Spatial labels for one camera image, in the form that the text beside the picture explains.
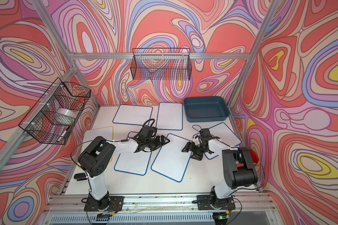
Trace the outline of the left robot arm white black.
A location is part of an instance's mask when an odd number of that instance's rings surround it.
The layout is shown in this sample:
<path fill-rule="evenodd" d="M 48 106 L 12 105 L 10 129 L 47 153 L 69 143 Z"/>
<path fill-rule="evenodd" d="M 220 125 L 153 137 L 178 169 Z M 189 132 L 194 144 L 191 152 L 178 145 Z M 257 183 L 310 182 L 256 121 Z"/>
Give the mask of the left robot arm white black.
<path fill-rule="evenodd" d="M 117 141 L 97 136 L 89 141 L 89 145 L 78 157 L 78 165 L 86 173 L 90 188 L 84 211 L 111 211 L 118 213 L 122 210 L 119 201 L 124 198 L 121 196 L 111 198 L 105 183 L 104 172 L 113 155 L 139 153 L 144 152 L 145 149 L 155 151 L 170 142 L 165 136 L 146 138 L 143 141 L 136 137 L 128 137 Z"/>

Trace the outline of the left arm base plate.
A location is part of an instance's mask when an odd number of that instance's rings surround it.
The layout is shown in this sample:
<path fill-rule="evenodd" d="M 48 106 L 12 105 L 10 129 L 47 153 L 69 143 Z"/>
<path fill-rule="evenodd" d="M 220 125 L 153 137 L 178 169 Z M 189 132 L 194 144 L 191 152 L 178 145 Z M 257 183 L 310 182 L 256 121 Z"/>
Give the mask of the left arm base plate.
<path fill-rule="evenodd" d="M 81 200 L 85 204 L 86 212 L 118 212 L 121 211 L 124 204 L 123 196 L 104 197 L 101 200 L 94 199 L 91 195 Z"/>

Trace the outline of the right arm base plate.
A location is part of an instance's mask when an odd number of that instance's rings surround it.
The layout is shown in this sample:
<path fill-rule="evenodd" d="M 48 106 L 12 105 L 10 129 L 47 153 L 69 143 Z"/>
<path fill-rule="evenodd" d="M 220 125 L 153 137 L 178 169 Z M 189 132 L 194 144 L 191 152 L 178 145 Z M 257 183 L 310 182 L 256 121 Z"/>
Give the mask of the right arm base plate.
<path fill-rule="evenodd" d="M 193 204 L 196 204 L 198 210 L 200 211 L 209 211 L 209 210 L 228 210 L 232 211 L 236 209 L 234 199 L 218 199 L 213 195 L 197 195 L 196 200 L 192 201 Z"/>

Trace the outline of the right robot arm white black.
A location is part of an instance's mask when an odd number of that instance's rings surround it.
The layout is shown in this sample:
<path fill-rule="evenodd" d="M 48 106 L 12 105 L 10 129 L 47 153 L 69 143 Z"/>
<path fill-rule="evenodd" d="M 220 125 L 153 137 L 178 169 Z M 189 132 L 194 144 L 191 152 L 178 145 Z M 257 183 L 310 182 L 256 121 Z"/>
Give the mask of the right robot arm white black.
<path fill-rule="evenodd" d="M 258 174 L 247 147 L 232 147 L 219 137 L 211 137 L 204 141 L 187 142 L 181 152 L 191 152 L 191 158 L 198 161 L 205 152 L 222 156 L 223 180 L 211 188 L 208 196 L 197 196 L 195 202 L 199 210 L 233 207 L 233 194 L 249 189 L 258 182 Z"/>

